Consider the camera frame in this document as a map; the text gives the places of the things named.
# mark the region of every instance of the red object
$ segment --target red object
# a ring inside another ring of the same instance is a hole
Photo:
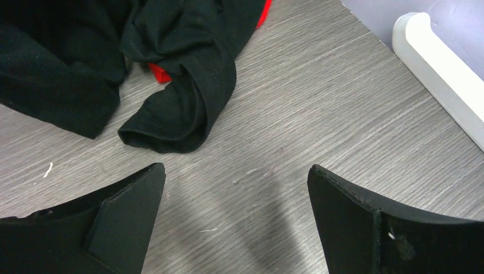
[[[262,11],[262,15],[260,15],[259,22],[257,23],[256,29],[261,27],[265,19],[267,18],[267,15],[269,14],[269,8],[271,7],[271,2],[272,0],[265,0],[264,10]]]
[[[262,11],[262,14],[260,15],[259,22],[257,23],[256,29],[262,26],[264,24],[265,19],[267,18],[267,15],[269,14],[269,8],[271,7],[272,0],[265,0],[265,6],[264,10]],[[171,77],[168,75],[166,70],[162,69],[161,67],[155,65],[155,64],[148,64],[151,71],[155,75],[156,80],[160,84],[167,83],[171,81]]]
[[[155,64],[148,64],[148,66],[150,67],[153,74],[155,74],[155,78],[160,84],[171,81],[171,77],[168,75],[166,70],[162,69],[161,67]]]

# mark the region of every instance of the white plastic trim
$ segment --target white plastic trim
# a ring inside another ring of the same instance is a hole
[[[427,13],[407,13],[393,26],[395,54],[484,151],[484,82],[430,27]]]

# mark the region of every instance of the folded cloth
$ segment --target folded cloth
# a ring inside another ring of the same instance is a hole
[[[265,0],[0,3],[0,103],[88,138],[119,104],[124,56],[172,78],[119,130],[126,144],[190,152],[206,140],[236,82],[234,60]]]

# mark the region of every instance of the black fabric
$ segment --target black fabric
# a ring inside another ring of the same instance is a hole
[[[320,166],[308,189],[330,274],[483,273],[484,222],[409,207]]]
[[[88,138],[119,104],[124,56],[172,77],[120,128],[126,144],[190,152],[236,83],[234,60],[265,0],[19,0],[0,3],[0,103]]]
[[[165,177],[152,164],[26,218],[0,219],[0,273],[141,273]]]

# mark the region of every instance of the laminate surface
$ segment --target laminate surface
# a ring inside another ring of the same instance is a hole
[[[410,206],[484,220],[484,154],[340,1],[273,1],[237,69],[208,140],[185,155],[118,138],[163,88],[137,64],[96,140],[0,106],[0,217],[162,162],[144,274],[327,273],[306,186],[315,163]]]

